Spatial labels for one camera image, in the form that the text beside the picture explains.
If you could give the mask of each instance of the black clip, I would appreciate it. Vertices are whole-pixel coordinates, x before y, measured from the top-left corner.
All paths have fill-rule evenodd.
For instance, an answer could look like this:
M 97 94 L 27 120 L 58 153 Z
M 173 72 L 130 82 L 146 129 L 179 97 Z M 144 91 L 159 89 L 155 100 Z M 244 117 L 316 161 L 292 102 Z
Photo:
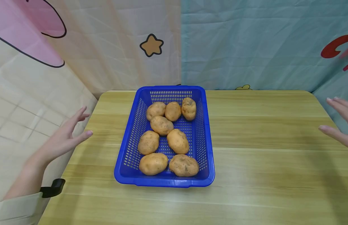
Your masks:
M 59 195 L 64 187 L 65 180 L 64 179 L 55 179 L 51 184 L 51 187 L 41 187 L 40 192 L 43 193 L 43 198 L 51 198 Z

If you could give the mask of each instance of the cartoon drawing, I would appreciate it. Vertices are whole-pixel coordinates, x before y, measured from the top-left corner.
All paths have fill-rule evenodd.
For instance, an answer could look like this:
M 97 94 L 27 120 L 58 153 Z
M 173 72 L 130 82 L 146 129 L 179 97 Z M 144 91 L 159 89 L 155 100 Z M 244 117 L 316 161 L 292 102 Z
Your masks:
M 251 90 L 250 85 L 246 84 L 243 87 L 237 87 L 236 90 Z
M 35 31 L 52 38 L 67 33 L 59 14 L 46 0 L 0 0 L 0 40 L 47 66 L 64 66 L 46 38 Z
M 348 42 L 348 35 L 343 35 L 341 37 L 336 38 L 335 40 L 331 41 L 326 47 L 323 48 L 320 55 L 323 58 L 329 59 L 336 57 L 340 51 L 337 51 L 336 48 L 344 43 Z M 340 56 L 341 58 L 348 55 L 348 49 Z M 348 65 L 343 68 L 343 71 L 348 70 Z
M 139 46 L 145 52 L 147 57 L 152 57 L 153 54 L 160 55 L 161 47 L 164 45 L 163 40 L 159 40 L 152 33 L 148 35 L 146 41 Z

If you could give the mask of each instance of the basket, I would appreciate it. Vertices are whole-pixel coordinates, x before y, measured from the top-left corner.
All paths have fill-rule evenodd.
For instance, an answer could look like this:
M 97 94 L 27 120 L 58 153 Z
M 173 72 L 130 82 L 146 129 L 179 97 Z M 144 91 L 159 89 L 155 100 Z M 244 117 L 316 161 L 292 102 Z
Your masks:
M 193 121 L 187 121 L 183 115 L 175 121 L 174 128 L 180 129 L 189 142 L 188 156 L 199 164 L 199 172 L 193 177 L 178 177 L 169 170 L 155 176 L 146 176 L 139 170 L 139 161 L 143 157 L 137 150 L 141 135 L 150 128 L 146 119 L 146 109 L 154 102 L 178 102 L 190 97 L 196 102 L 197 113 Z M 176 155 L 169 147 L 166 136 L 160 136 L 156 153 L 165 154 L 170 159 Z M 207 98 L 205 90 L 199 86 L 151 86 L 137 90 L 133 106 L 126 125 L 119 155 L 114 169 L 115 179 L 122 184 L 153 187 L 205 187 L 215 176 L 212 140 L 210 138 Z

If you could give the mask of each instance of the potato skin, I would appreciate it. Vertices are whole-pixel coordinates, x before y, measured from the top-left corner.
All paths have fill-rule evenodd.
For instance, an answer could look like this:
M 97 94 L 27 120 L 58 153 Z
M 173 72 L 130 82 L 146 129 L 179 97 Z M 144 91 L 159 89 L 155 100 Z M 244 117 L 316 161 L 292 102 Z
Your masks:
M 161 136 L 167 135 L 174 129 L 173 123 L 162 116 L 154 116 L 150 121 L 150 127 Z
M 189 142 L 185 133 L 179 129 L 174 129 L 166 136 L 168 145 L 176 154 L 187 154 L 189 151 Z
M 150 121 L 154 116 L 164 116 L 165 108 L 164 102 L 154 102 L 146 110 L 146 119 Z
M 193 99 L 186 97 L 182 102 L 182 114 L 186 120 L 193 120 L 196 116 L 196 103 Z
M 175 122 L 182 115 L 182 109 L 177 102 L 170 102 L 165 108 L 165 117 L 172 122 Z
M 167 156 L 162 153 L 151 153 L 141 158 L 139 170 L 145 175 L 153 176 L 163 172 L 167 165 Z
M 178 154 L 170 160 L 169 169 L 177 176 L 189 177 L 199 172 L 199 164 L 194 158 Z
M 140 137 L 138 151 L 147 155 L 155 152 L 159 147 L 159 135 L 154 131 L 148 130 Z

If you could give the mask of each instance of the left hand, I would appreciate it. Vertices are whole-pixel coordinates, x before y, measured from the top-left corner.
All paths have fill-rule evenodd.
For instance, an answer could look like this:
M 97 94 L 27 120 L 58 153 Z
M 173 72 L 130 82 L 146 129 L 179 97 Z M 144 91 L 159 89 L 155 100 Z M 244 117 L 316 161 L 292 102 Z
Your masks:
M 73 137 L 75 125 L 79 121 L 83 121 L 90 116 L 90 114 L 84 113 L 85 110 L 86 106 L 82 107 L 74 116 L 58 128 L 58 130 L 36 152 L 36 155 L 39 156 L 41 160 L 49 163 L 59 156 L 69 152 L 93 135 L 93 132 L 88 130 L 75 138 Z

